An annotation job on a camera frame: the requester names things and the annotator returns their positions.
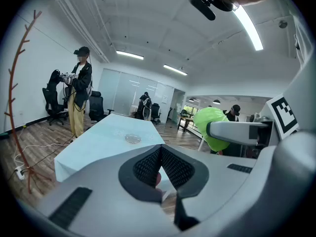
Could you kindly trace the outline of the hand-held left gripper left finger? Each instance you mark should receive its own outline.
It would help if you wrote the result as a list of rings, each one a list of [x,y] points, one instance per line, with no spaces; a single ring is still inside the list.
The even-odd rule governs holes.
[[[60,183],[38,204],[50,237],[173,237],[156,189],[161,146],[97,160]]]

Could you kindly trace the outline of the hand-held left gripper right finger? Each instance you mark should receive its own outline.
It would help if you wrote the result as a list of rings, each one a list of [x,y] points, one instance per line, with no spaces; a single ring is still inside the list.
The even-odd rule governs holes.
[[[161,231],[222,231],[258,199],[252,159],[162,145],[165,173],[177,191],[174,220]]]

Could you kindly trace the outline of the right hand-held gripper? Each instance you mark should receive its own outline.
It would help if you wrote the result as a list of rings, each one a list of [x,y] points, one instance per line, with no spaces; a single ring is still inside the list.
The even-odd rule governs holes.
[[[276,146],[299,129],[294,113],[281,94],[268,100],[254,122],[212,121],[207,124],[207,135],[222,141],[246,146],[257,145],[258,135],[267,138],[268,146]]]

